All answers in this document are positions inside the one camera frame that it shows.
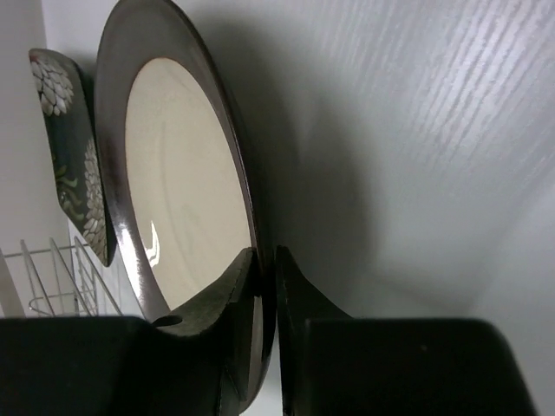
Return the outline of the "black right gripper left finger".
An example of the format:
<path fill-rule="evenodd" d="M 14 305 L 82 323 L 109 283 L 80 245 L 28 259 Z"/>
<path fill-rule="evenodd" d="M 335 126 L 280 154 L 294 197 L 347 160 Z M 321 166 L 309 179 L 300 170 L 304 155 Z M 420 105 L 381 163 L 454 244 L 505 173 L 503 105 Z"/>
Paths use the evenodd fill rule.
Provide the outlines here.
<path fill-rule="evenodd" d="M 257 252 L 239 252 L 215 283 L 152 322 L 179 345 L 160 409 L 171 415 L 237 415 L 247 399 L 259 277 Z"/>

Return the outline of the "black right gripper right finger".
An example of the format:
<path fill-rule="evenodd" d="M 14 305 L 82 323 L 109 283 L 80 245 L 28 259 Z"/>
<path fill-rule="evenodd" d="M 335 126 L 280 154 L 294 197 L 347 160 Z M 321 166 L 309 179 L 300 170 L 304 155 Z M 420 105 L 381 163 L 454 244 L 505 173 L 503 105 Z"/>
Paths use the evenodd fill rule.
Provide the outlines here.
<path fill-rule="evenodd" d="M 275 266 L 284 414 L 349 415 L 358 321 L 305 277 L 287 247 L 277 247 Z"/>

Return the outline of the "black square floral plate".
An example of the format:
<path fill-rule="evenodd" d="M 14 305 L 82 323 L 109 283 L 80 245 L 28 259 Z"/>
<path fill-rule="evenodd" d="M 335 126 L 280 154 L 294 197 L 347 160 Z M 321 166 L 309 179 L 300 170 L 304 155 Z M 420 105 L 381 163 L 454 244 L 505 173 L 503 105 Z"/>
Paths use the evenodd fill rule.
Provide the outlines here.
<path fill-rule="evenodd" d="M 93 81 L 75 61 L 51 49 L 30 49 L 62 211 L 101 264 L 114 259 L 115 235 L 101 181 Z"/>

